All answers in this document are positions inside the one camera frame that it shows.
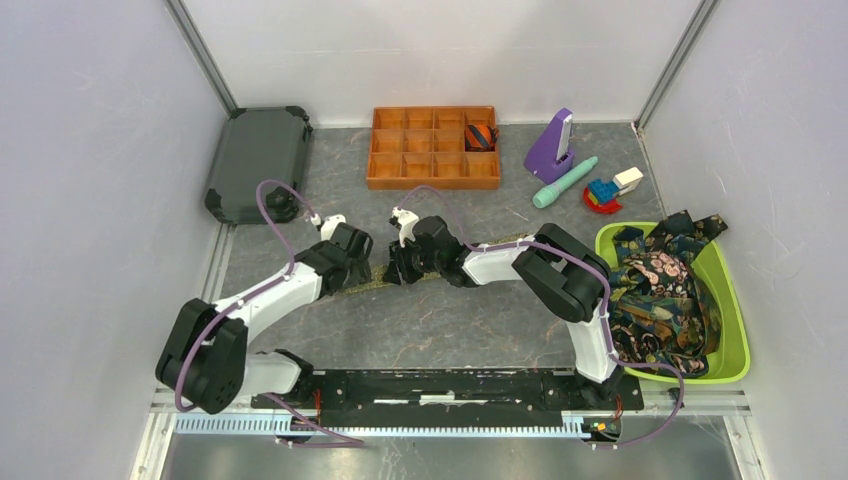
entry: patterned fabric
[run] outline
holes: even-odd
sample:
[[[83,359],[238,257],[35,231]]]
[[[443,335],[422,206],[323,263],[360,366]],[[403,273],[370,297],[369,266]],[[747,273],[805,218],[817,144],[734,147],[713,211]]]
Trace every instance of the patterned fabric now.
[[[684,210],[647,237],[634,227],[616,232],[620,266],[610,275],[610,328],[622,360],[673,365],[688,378],[709,371],[707,354],[718,348],[721,314],[691,265],[724,230],[718,215],[692,222]]]

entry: teal cylinder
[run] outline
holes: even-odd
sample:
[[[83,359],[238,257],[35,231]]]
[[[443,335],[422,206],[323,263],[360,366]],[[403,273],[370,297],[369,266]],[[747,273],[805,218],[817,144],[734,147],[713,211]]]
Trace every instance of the teal cylinder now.
[[[565,175],[559,177],[554,183],[542,187],[541,190],[533,195],[533,205],[536,208],[545,208],[554,203],[554,200],[559,198],[560,194],[568,187],[574,185],[578,180],[585,177],[595,165],[598,164],[598,157],[589,157],[586,160],[578,163],[574,168],[568,171]]]

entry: gray marble floor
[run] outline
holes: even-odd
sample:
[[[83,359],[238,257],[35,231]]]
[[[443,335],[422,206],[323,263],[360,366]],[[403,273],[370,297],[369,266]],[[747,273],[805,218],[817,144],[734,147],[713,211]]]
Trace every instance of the gray marble floor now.
[[[605,224],[659,220],[661,209],[636,137],[627,124],[576,125],[577,160],[597,155],[600,162],[583,181],[552,206],[531,203],[542,183],[524,170],[524,156],[543,125],[501,128],[501,187],[495,191],[454,191],[447,197],[470,241],[484,242],[535,232],[553,222],[594,245]],[[388,263],[388,244],[397,231],[388,224],[399,191],[370,191],[365,164],[367,129],[317,130],[306,172],[304,194],[322,215],[342,213],[348,223],[371,234],[371,264]],[[580,200],[592,178],[610,179],[631,166],[645,179],[621,199],[614,215],[590,212]],[[447,212],[422,192],[406,207],[419,216]],[[282,226],[297,251],[318,241],[302,216]],[[282,268],[285,252],[267,226],[240,226],[230,256],[223,296],[238,293]],[[286,348],[318,368],[448,368],[463,366],[571,366],[574,351],[564,323],[519,282],[458,289],[433,280],[404,287],[336,295],[296,310],[260,334],[250,350]]]

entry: metal frame edge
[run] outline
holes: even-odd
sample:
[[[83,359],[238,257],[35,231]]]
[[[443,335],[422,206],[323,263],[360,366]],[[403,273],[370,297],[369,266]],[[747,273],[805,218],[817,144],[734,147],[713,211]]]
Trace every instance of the metal frame edge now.
[[[212,302],[221,297],[224,278],[230,264],[230,253],[233,251],[236,228],[235,225],[221,225],[218,229],[218,237],[210,256],[206,280],[200,293],[200,299],[204,302]]]
[[[662,101],[663,97],[665,97],[669,87],[677,77],[677,73],[683,66],[683,62],[685,62],[686,57],[689,56],[692,46],[701,35],[704,25],[707,24],[716,5],[718,5],[720,1],[721,0],[701,0],[701,3],[698,4],[698,7],[695,9],[695,13],[692,14],[692,18],[689,20],[689,24],[686,25],[686,29],[683,30],[683,35],[681,35],[680,40],[677,42],[677,46],[674,47],[674,51],[660,74],[656,85],[654,85],[653,90],[651,90],[651,94],[648,95],[648,100],[645,102],[645,106],[642,107],[642,111],[639,112],[639,116],[636,117],[636,121],[633,122],[637,130],[644,129],[645,125],[647,125],[651,120],[651,117],[657,110],[657,106]]]
[[[165,0],[165,5],[171,12],[174,23],[180,28],[180,32],[182,32],[183,38],[185,38],[194,58],[200,65],[200,69],[203,70],[203,74],[206,75],[207,80],[212,85],[218,100],[221,101],[221,105],[224,106],[228,114],[236,110],[238,103],[236,103],[233,93],[227,86],[221,70],[218,69],[215,59],[212,58],[212,54],[209,52],[206,42],[203,41],[203,37],[200,35],[200,31],[192,20],[183,0]]]
[[[651,156],[648,155],[648,145],[645,142],[645,131],[636,126],[636,122],[630,124],[633,128],[633,133],[636,135],[636,141],[639,143],[639,150],[642,152],[642,157],[645,159],[645,165],[648,167],[648,175],[651,177],[651,183],[654,185],[654,191],[657,194],[657,202],[660,204],[660,211],[663,216],[668,216],[669,211],[663,200],[663,192],[657,182],[657,175],[654,172],[654,166],[651,164]]]
[[[177,416],[173,413],[150,413],[147,415],[144,436],[130,472],[130,480],[158,480],[161,478],[176,423]]]
[[[763,468],[763,462],[759,449],[755,443],[755,435],[751,418],[724,417],[724,425],[727,435],[730,437],[730,446],[733,450],[733,458],[739,468],[742,480],[766,480],[769,475]]]

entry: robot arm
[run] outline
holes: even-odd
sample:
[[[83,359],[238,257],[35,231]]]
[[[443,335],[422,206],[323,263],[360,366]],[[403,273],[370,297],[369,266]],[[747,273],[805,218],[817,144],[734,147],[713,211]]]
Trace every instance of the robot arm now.
[[[214,414],[237,396],[291,391],[301,374],[299,359],[284,351],[247,355],[247,345],[291,311],[371,280],[373,241],[367,233],[341,215],[325,219],[320,231],[322,240],[295,256],[288,278],[284,269],[214,304],[193,299],[183,305],[156,378],[176,388],[189,349],[213,318],[224,314],[189,366],[183,397]]]
[[[390,223],[400,229],[400,235],[389,246],[392,258],[384,281],[414,283],[433,271],[457,287],[523,280],[554,315],[565,320],[577,355],[578,373],[598,385],[617,382],[620,368],[610,358],[616,352],[606,347],[599,311],[603,286],[577,265],[557,267],[561,258],[532,246],[541,243],[555,247],[609,277],[606,262],[574,237],[554,224],[546,224],[535,235],[511,242],[512,247],[501,245],[489,250],[491,245],[481,244],[477,247],[483,251],[471,251],[448,232],[440,217],[419,219],[396,209]]]
[[[391,261],[384,281],[414,283],[427,272],[439,272],[451,285],[477,287],[495,281],[522,280],[544,305],[566,321],[577,354],[578,376],[586,393],[609,397],[621,369],[610,359],[604,342],[598,303],[603,287],[582,268],[538,248],[545,244],[562,250],[609,276],[607,264],[585,245],[553,224],[509,247],[471,251],[450,234],[439,217],[419,219],[396,211],[392,223],[399,239],[389,246]],[[247,291],[214,304],[187,302],[177,317],[156,368],[156,377],[171,388],[184,369],[189,350],[216,317],[223,316],[188,367],[182,396],[207,413],[218,413],[237,396],[264,392],[300,392],[298,380],[307,363],[286,351],[247,354],[247,345],[259,333],[291,311],[349,286],[371,280],[368,257],[371,237],[344,222],[325,219],[322,240],[295,256],[288,278],[282,270]]]

